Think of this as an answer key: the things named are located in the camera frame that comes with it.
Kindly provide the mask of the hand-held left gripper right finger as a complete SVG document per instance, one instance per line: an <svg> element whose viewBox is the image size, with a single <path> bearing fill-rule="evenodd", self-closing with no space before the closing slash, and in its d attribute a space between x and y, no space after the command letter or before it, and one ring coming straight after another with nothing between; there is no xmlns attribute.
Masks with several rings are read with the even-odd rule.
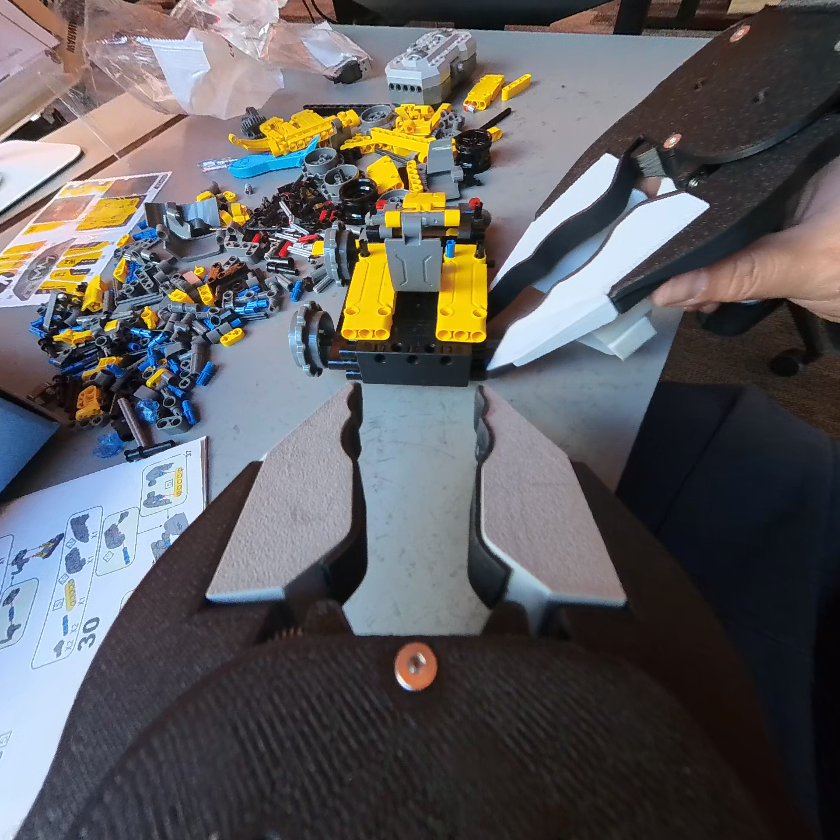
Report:
<svg viewBox="0 0 840 840"><path fill-rule="evenodd" d="M476 388L469 582L527 617L559 605L622 608L624 588L569 457L491 389Z"/></svg>

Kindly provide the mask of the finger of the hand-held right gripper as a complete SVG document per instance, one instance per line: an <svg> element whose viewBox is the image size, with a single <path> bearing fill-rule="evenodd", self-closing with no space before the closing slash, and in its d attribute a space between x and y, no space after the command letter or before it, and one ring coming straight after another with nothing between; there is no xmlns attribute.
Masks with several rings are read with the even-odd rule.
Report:
<svg viewBox="0 0 840 840"><path fill-rule="evenodd" d="M708 210L687 192L672 192L635 206L583 267L555 285L530 314L505 332L487 371L523 366L605 326L618 314L613 286Z"/></svg>
<svg viewBox="0 0 840 840"><path fill-rule="evenodd" d="M500 316L521 291L544 279L577 246L624 212L639 169L633 153L604 154L528 228L489 293L489 314Z"/></svg>

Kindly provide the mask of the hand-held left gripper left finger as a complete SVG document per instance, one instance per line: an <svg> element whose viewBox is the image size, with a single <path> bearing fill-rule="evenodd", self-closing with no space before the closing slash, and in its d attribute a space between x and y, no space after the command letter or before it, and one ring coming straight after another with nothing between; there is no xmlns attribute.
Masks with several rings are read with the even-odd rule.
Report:
<svg viewBox="0 0 840 840"><path fill-rule="evenodd" d="M357 382L261 463L206 597L215 603L344 604L367 566Z"/></svg>

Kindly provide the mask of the yellow toy brick vehicle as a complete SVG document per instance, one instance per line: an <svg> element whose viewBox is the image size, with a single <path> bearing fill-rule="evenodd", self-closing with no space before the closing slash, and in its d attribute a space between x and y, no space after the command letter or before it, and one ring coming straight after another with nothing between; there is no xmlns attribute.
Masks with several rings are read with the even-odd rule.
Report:
<svg viewBox="0 0 840 840"><path fill-rule="evenodd" d="M364 221L358 233L335 224L321 238L327 278L346 294L337 323L312 301L293 315L297 366L365 384L460 387L483 379L494 346L490 214L481 200L447 205L443 193L408 194L400 208Z"/></svg>

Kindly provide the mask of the grey desk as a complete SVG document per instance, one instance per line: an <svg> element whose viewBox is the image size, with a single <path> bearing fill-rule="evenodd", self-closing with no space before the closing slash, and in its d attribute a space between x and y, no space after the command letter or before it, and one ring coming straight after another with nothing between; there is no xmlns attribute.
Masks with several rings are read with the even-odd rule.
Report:
<svg viewBox="0 0 840 840"><path fill-rule="evenodd" d="M590 143L698 48L678 38L479 31L486 67L532 85L512 115L479 194L500 266L543 200ZM215 497L344 384L292 363L289 312L219 352L201 399L208 493ZM657 335L627 361L578 343L490 382L573 459L616 487L679 323L656 310ZM473 388L364 387L360 469L369 528L362 587L345 606L357 634L475 634L488 611L467 578L476 467Z"/></svg>

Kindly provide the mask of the person's right hand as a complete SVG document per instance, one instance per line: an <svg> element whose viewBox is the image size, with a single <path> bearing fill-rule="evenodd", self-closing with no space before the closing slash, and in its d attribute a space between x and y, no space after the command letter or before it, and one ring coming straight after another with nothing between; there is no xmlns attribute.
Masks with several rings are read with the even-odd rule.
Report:
<svg viewBox="0 0 840 840"><path fill-rule="evenodd" d="M725 302L787 299L839 322L839 160L807 183L791 226L668 280L654 305L712 312Z"/></svg>

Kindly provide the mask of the grey battery box brick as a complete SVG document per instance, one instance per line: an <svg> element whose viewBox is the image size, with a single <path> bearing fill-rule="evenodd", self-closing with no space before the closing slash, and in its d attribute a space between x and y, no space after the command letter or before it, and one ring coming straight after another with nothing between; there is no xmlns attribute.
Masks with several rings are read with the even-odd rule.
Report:
<svg viewBox="0 0 840 840"><path fill-rule="evenodd" d="M453 89L476 70L476 40L467 30L436 28L385 66L394 104L448 102Z"/></svg>

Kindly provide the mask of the building instruction booklet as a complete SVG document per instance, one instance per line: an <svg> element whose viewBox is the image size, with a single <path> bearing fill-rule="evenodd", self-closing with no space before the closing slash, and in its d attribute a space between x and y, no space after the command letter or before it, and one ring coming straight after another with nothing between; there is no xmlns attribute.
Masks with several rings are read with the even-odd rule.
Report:
<svg viewBox="0 0 840 840"><path fill-rule="evenodd" d="M19 498L1 521L1 830L16 834L92 657L203 512L204 437Z"/></svg>

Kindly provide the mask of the pile of loose toy bricks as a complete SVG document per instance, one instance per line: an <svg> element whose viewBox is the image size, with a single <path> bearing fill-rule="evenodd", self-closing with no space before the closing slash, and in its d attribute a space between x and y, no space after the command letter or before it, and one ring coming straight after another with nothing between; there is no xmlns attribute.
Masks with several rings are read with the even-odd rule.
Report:
<svg viewBox="0 0 840 840"><path fill-rule="evenodd" d="M408 194L443 193L447 205L478 197L463 188L489 170L509 113L466 130L446 101L324 106L289 119L248 108L229 140L250 154L279 156L320 138L291 169L297 178L255 208L216 184L192 203L147 203L101 274L76 287L49 283L29 331L56 374L30 400L75 427L111 426L101 457L123 452L134 462L171 448L151 430L173 436L198 425L194 393L215 376L213 347L231 347L249 324L331 285L345 297L319 250L329 228L358 233L368 214L398 209Z"/></svg>

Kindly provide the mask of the blue toy box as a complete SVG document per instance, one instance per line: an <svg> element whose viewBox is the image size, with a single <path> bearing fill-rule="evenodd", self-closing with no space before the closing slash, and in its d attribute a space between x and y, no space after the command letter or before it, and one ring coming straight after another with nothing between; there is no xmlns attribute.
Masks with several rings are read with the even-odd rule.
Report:
<svg viewBox="0 0 840 840"><path fill-rule="evenodd" d="M1 389L1 490L59 427L60 420L42 406Z"/></svg>

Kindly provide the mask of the light blue curved brick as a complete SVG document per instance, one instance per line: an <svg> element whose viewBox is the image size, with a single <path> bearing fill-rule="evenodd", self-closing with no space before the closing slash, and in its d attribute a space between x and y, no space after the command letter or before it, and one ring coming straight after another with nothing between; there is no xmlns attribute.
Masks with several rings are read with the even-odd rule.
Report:
<svg viewBox="0 0 840 840"><path fill-rule="evenodd" d="M234 161L227 167L228 172L235 178L248 180L258 175L300 169L306 156L319 147L320 138L315 136L303 150L293 151L279 156L270 152L249 154Z"/></svg>

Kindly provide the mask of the yellow sticker sheet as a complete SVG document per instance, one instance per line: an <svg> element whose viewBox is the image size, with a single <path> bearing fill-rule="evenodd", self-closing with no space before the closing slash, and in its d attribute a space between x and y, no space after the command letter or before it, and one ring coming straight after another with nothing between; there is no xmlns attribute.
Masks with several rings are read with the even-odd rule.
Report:
<svg viewBox="0 0 840 840"><path fill-rule="evenodd" d="M76 287L102 273L121 237L144 217L172 173L123 175L64 185L1 253L1 306L37 305L49 283Z"/></svg>

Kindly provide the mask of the clear plastic bags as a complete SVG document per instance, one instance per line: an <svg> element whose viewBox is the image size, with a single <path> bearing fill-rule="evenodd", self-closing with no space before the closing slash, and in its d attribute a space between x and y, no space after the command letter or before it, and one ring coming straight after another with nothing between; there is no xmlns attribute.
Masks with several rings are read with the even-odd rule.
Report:
<svg viewBox="0 0 840 840"><path fill-rule="evenodd" d="M371 58L330 21L293 24L284 1L85 2L83 46L96 70L161 112L230 119L284 86L283 70L338 83Z"/></svg>

